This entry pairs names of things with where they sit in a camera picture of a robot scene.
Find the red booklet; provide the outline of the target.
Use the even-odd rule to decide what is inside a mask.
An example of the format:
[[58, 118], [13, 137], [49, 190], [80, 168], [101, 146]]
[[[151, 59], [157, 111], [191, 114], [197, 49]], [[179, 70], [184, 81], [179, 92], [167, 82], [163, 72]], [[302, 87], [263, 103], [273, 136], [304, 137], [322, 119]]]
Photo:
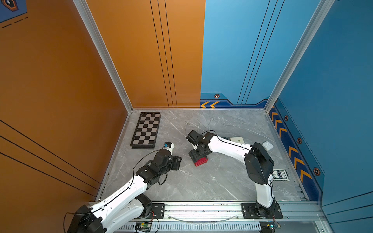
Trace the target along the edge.
[[196, 167], [198, 167], [198, 166], [203, 165], [203, 164], [205, 164], [207, 162], [208, 162], [208, 158], [207, 157], [203, 157], [203, 158], [197, 160], [194, 164], [195, 164]]

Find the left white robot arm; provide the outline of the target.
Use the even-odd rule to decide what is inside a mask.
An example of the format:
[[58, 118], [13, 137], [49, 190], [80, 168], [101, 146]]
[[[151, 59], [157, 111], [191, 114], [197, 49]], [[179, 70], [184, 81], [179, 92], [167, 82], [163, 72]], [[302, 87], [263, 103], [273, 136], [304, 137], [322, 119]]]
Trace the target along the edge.
[[138, 217], [150, 215], [152, 201], [144, 193], [154, 184], [160, 184], [160, 177], [180, 168], [182, 158], [172, 155], [172, 149], [155, 151], [154, 159], [148, 161], [133, 177], [108, 198], [95, 205], [81, 206], [71, 213], [73, 219], [65, 233], [113, 233], [120, 226]]

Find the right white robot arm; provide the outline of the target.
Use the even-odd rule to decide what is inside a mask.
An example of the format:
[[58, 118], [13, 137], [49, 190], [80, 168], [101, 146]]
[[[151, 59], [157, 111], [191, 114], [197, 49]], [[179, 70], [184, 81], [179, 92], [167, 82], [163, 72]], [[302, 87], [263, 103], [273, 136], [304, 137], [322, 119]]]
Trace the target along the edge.
[[254, 214], [261, 218], [282, 218], [282, 213], [273, 195], [274, 161], [260, 143], [240, 144], [218, 136], [214, 131], [202, 134], [192, 130], [187, 141], [193, 146], [188, 153], [195, 166], [208, 161], [208, 155], [221, 153], [242, 162], [248, 177], [255, 183], [256, 202]]

